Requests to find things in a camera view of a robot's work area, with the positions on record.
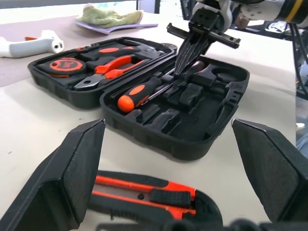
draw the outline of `white table surface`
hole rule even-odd
[[[169,22],[174,22],[173,19],[157,15],[156,18],[159,21],[157,28],[117,31],[103,39],[125,35],[180,46],[182,40],[169,35],[165,29]],[[187,25],[187,22],[175,21],[176,26],[185,28]],[[247,91],[234,118],[266,124],[295,143],[295,74],[291,43],[238,31],[230,30],[228,34],[242,39],[239,49],[216,43],[206,56],[250,72]],[[82,38],[76,39],[83,45]],[[102,111],[99,108],[90,111],[73,108],[36,86],[30,75],[26,80],[0,89],[0,106],[2,217],[38,164],[66,134],[81,123],[100,118]],[[144,174],[195,187],[217,203],[225,224],[236,218],[268,221],[246,177],[230,124],[206,156],[193,162],[169,159],[107,127],[99,169]],[[97,222],[108,219],[108,216],[88,212],[79,230],[94,230]]]

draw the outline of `screwdriver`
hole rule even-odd
[[[201,71],[202,69],[205,68],[205,63],[203,63],[202,61],[197,61],[195,62],[186,72],[184,72],[181,77],[187,82],[189,77],[191,75],[193,75],[194,73]],[[148,103],[149,101],[151,101],[152,99],[156,98],[157,96],[159,96],[160,94],[164,93],[165,91],[167,91],[169,88],[172,87],[173,83],[170,84],[166,84],[164,87],[162,87],[162,89],[160,89],[158,92],[154,93],[153,95],[151,95],[149,98],[147,98],[146,100],[144,100],[141,105],[145,105],[146,103]]]
[[[173,71],[174,69],[167,72],[166,75],[171,74]],[[131,88],[118,99],[118,108],[122,112],[131,112],[140,106],[161,84],[162,81],[159,78],[152,77],[149,81]]]

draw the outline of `green cloth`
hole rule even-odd
[[[143,11],[134,11],[120,15],[114,10],[100,10],[88,4],[83,9],[83,15],[76,20],[102,28],[111,28],[114,26],[140,23],[142,16]]]

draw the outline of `orange pliers handle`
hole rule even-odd
[[[121,57],[118,57],[118,58],[112,60],[111,62],[109,62],[105,65],[97,66],[95,68],[95,73],[105,75],[106,79],[113,79],[113,78],[121,76],[126,71],[129,71],[129,70],[131,70],[131,69],[133,69],[133,68],[135,68],[135,67],[137,67],[141,64],[144,64],[148,60],[141,60],[138,63],[136,63],[132,66],[129,66],[127,68],[118,69],[119,67],[121,67],[125,64],[132,63],[132,61],[133,61],[132,55],[121,56]]]

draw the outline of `purple mat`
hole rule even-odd
[[[79,22],[79,21],[75,21],[75,23],[77,25],[79,25],[79,26],[84,27],[84,28],[87,28],[87,29],[90,29],[90,30],[94,30],[94,31],[97,31],[97,32],[100,32],[100,33],[103,33],[103,34],[106,34],[106,35],[109,35],[110,32],[112,32],[114,30],[118,30],[118,29],[158,26],[157,23],[154,23],[154,24],[141,24],[141,23],[138,23],[138,24],[131,24],[131,25],[114,26],[114,27],[111,27],[111,28],[101,28],[101,27],[98,27],[98,26],[95,26],[95,25],[91,25],[91,24],[87,24],[87,23],[82,23],[82,22]]]

